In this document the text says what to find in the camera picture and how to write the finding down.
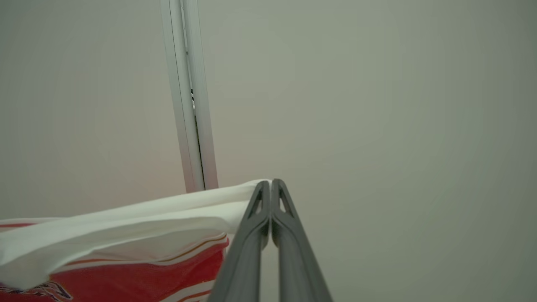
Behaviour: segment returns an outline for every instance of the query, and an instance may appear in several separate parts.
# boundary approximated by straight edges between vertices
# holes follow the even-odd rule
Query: metal pole
[[[201,30],[197,0],[183,0],[185,14],[186,38],[188,42],[188,60],[192,86],[194,90],[195,112],[198,120],[198,138],[203,166],[205,189],[218,188],[216,160],[214,156],[211,114],[205,80],[205,65],[201,45]]]
[[[161,0],[164,46],[187,192],[205,189],[179,0]]]

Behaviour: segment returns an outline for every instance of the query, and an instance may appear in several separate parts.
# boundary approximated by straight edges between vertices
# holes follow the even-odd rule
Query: red fabric
[[[51,275],[49,282],[27,291],[0,284],[0,301],[158,302],[186,287],[216,279],[227,245],[214,245],[166,266],[117,264],[59,272]],[[207,293],[193,293],[179,301]]]

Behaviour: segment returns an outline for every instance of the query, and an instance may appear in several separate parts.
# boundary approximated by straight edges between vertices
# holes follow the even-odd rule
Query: white stripe
[[[213,284],[214,284],[214,280],[199,283],[199,284],[196,284],[196,285],[192,285],[190,287],[186,287],[186,288],[184,288],[184,289],[172,294],[171,296],[168,296],[164,300],[161,300],[160,302],[177,302],[177,301],[180,301],[181,299],[184,299],[184,298],[186,298],[188,296],[191,296],[193,294],[197,294],[197,293],[200,293],[200,292],[211,290],[213,288]],[[195,301],[206,299],[208,296],[209,296],[208,294],[205,294],[203,296],[187,299],[184,302],[195,302]]]

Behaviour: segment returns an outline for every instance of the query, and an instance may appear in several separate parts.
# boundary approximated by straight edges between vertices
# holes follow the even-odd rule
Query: gray wall
[[[185,193],[152,1],[0,1],[0,219]]]
[[[220,185],[286,181],[335,301],[536,301],[536,4],[199,0]]]

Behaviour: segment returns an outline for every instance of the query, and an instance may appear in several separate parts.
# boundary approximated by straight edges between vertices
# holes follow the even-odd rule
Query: white cloth
[[[201,236],[234,233],[257,183],[52,219],[0,233],[0,282],[29,289],[92,252],[155,260]]]

